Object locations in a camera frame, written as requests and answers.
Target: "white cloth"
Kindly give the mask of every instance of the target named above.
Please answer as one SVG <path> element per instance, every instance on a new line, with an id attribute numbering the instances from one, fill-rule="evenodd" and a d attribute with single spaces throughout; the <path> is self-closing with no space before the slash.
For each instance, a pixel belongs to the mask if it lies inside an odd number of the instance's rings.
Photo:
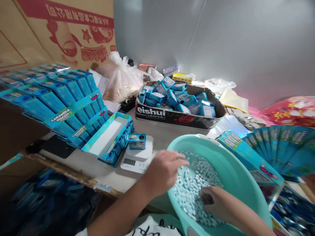
<path id="1" fill-rule="evenodd" d="M 136 221 L 136 227 L 126 236 L 183 236 L 183 229 L 179 220 L 171 215 L 150 214 L 139 218 Z M 85 228 L 76 236 L 88 236 Z"/>

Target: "clear plastic bag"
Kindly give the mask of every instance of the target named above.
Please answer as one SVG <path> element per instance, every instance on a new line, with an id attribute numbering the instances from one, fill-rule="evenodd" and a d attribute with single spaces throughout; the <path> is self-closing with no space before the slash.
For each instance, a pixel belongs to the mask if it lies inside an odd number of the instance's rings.
<path id="1" fill-rule="evenodd" d="M 136 67 L 128 65 L 127 56 L 121 59 L 117 51 L 111 52 L 108 58 L 114 64 L 101 65 L 96 69 L 96 72 L 109 78 L 103 99 L 121 103 L 136 96 L 142 86 L 143 74 Z"/>
<path id="2" fill-rule="evenodd" d="M 162 80 L 164 78 L 164 76 L 158 72 L 156 69 L 150 67 L 148 69 L 148 74 L 150 76 L 151 81 L 158 81 L 158 80 Z"/>
<path id="3" fill-rule="evenodd" d="M 212 78 L 205 81 L 205 86 L 213 93 L 221 96 L 225 89 L 232 89 L 236 87 L 233 81 L 226 81 L 224 79 Z"/>

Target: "small box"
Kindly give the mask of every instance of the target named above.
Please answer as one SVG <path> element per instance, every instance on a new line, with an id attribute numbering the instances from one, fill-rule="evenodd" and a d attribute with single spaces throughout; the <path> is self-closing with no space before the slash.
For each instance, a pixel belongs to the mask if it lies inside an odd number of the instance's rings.
<path id="1" fill-rule="evenodd" d="M 166 88 L 164 86 L 164 84 L 162 84 L 160 81 L 158 81 L 159 85 L 156 87 L 156 90 L 159 92 L 159 93 L 162 93 L 163 95 L 166 95 L 166 91 L 168 90 L 168 88 Z"/>
<path id="2" fill-rule="evenodd" d="M 167 97 L 165 95 L 158 93 L 158 92 L 151 93 L 150 98 L 159 102 L 159 103 L 165 102 L 167 99 Z"/>
<path id="3" fill-rule="evenodd" d="M 178 101 L 173 93 L 173 91 L 171 89 L 167 90 L 166 92 L 167 94 L 167 98 L 168 98 L 168 102 L 173 106 L 173 107 L 177 107 L 178 105 Z"/>
<path id="4" fill-rule="evenodd" d="M 170 89 L 175 84 L 175 81 L 166 76 L 164 79 L 162 79 L 161 83 L 164 84 L 166 88 Z"/>
<path id="5" fill-rule="evenodd" d="M 184 77 L 182 77 L 183 75 L 185 75 L 185 74 L 182 74 L 182 73 L 173 74 L 173 80 L 176 81 L 176 82 L 184 82 L 184 83 L 187 83 L 187 84 L 191 84 L 193 79 L 184 78 Z"/>
<path id="6" fill-rule="evenodd" d="M 202 92 L 201 94 L 198 94 L 196 96 L 196 99 L 199 100 L 199 101 L 202 101 L 202 100 L 208 100 L 208 97 L 207 97 L 207 94 L 205 92 Z"/>
<path id="7" fill-rule="evenodd" d="M 184 83 L 179 83 L 179 84 L 174 84 L 171 89 L 174 91 L 184 91 L 187 88 L 187 84 Z"/>
<path id="8" fill-rule="evenodd" d="M 193 114 L 193 115 L 197 115 L 199 114 L 199 107 L 202 106 L 202 103 L 201 102 L 196 102 L 195 104 L 192 104 L 188 107 L 188 109 L 190 110 L 190 112 Z"/>
<path id="9" fill-rule="evenodd" d="M 146 90 L 145 94 L 146 97 L 149 97 L 150 94 L 153 93 L 155 89 L 153 86 L 144 86 L 143 88 Z"/>
<path id="10" fill-rule="evenodd" d="M 140 64 L 138 66 L 138 69 L 148 73 L 148 70 L 150 67 L 157 69 L 157 65 L 155 65 L 155 64 Z"/>
<path id="11" fill-rule="evenodd" d="M 176 110 L 179 111 L 179 112 L 182 112 L 182 113 L 191 114 L 190 110 L 187 107 L 185 107 L 184 105 L 182 105 L 182 104 L 178 104 L 177 107 L 176 107 Z"/>
<path id="12" fill-rule="evenodd" d="M 194 95 L 190 95 L 187 93 L 181 93 L 178 96 L 176 96 L 176 99 L 178 101 L 178 103 L 188 107 L 192 104 L 194 104 L 195 102 L 197 102 L 197 99 L 195 98 Z"/>
<path id="13" fill-rule="evenodd" d="M 143 87 L 141 90 L 140 90 L 140 93 L 139 93 L 139 101 L 141 104 L 144 104 L 144 99 L 146 97 L 146 92 L 147 90 Z"/>
<path id="14" fill-rule="evenodd" d="M 144 133 L 131 133 L 127 136 L 130 150 L 144 150 L 147 135 Z"/>
<path id="15" fill-rule="evenodd" d="M 199 107 L 199 115 L 205 116 L 205 117 L 216 117 L 216 111 L 214 110 L 214 107 L 212 106 L 200 106 Z"/>
<path id="16" fill-rule="evenodd" d="M 151 99 L 151 98 L 145 98 L 144 99 L 144 104 L 150 106 L 150 107 L 155 107 L 155 105 L 157 104 L 158 102 Z"/>
<path id="17" fill-rule="evenodd" d="M 155 107 L 161 108 L 161 109 L 164 109 L 164 110 L 173 110 L 173 109 L 171 108 L 171 106 L 169 106 L 169 105 L 166 104 L 166 103 L 157 103 L 157 104 L 155 105 Z"/>

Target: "white paper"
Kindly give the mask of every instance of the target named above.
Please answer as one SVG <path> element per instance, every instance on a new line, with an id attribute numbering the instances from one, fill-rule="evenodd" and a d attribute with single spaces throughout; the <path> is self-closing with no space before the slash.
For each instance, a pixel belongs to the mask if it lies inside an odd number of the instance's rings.
<path id="1" fill-rule="evenodd" d="M 109 79 L 101 76 L 99 73 L 97 73 L 96 71 L 92 69 L 89 69 L 89 72 L 93 74 L 96 86 L 101 91 L 101 94 L 103 95 L 108 85 Z"/>
<path id="2" fill-rule="evenodd" d="M 107 107 L 107 109 L 111 112 L 111 113 L 115 113 L 117 111 L 119 111 L 121 104 L 120 103 L 113 103 L 111 101 L 107 101 L 104 100 L 104 105 Z"/>

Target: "cardboard box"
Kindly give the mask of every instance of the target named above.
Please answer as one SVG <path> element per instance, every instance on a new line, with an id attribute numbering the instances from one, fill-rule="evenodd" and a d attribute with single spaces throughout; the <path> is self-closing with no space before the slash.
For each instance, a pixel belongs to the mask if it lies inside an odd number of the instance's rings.
<path id="1" fill-rule="evenodd" d="M 116 51 L 113 0 L 14 1 L 55 62 L 87 70 Z"/>
<path id="2" fill-rule="evenodd" d="M 154 81 L 146 82 L 141 88 L 143 88 L 144 86 L 152 86 L 154 83 Z M 192 95 L 197 95 L 205 92 L 208 96 L 209 101 L 216 106 L 215 110 L 217 118 L 190 115 L 173 110 L 164 110 L 161 108 L 149 107 L 141 104 L 138 97 L 136 99 L 136 118 L 141 120 L 166 123 L 170 125 L 180 125 L 191 128 L 210 130 L 220 120 L 220 118 L 225 115 L 224 106 L 219 102 L 219 100 L 215 98 L 214 94 L 208 88 L 187 85 L 186 91 Z"/>
<path id="3" fill-rule="evenodd" d="M 0 1 L 0 73 L 53 62 L 13 1 Z"/>

